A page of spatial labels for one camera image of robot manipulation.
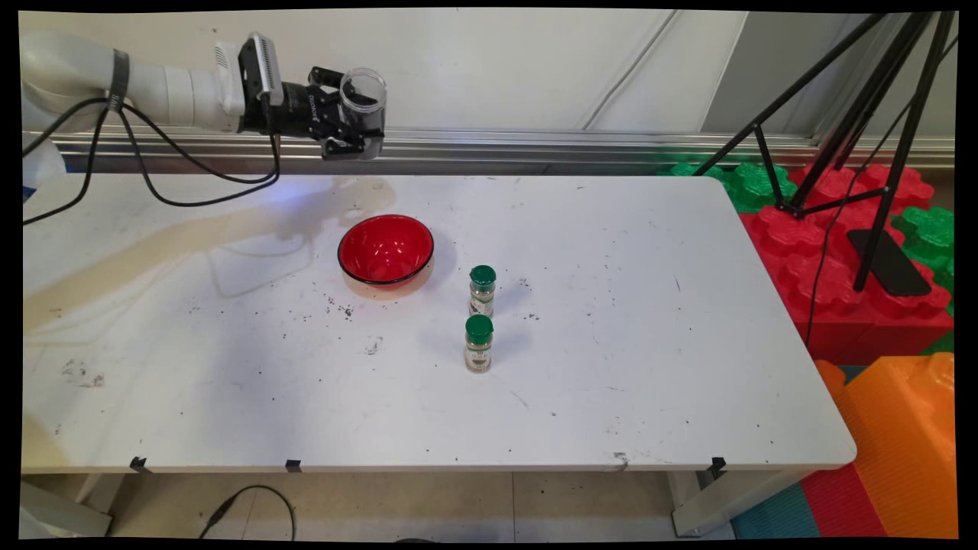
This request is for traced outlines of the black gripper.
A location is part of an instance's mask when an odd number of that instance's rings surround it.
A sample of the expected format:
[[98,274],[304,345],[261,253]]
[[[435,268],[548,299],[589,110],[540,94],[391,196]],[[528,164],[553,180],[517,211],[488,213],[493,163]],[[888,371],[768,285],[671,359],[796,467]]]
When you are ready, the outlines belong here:
[[268,107],[257,97],[259,81],[244,78],[241,132],[321,141],[322,159],[327,161],[376,159],[385,139],[384,129],[345,126],[339,114],[343,78],[343,73],[314,66],[308,74],[309,85],[284,82],[282,104]]

